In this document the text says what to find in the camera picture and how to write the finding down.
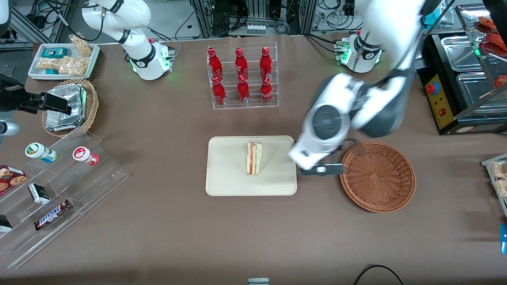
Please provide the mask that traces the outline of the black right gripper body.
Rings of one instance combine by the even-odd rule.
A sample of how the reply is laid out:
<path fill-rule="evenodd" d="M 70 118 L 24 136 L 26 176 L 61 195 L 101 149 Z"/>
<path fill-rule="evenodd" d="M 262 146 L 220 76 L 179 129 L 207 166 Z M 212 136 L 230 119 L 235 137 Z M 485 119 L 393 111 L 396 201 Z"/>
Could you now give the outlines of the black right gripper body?
<path fill-rule="evenodd" d="M 15 79 L 0 75 L 0 111 L 24 111 L 21 106 L 27 95 L 24 85 Z"/>

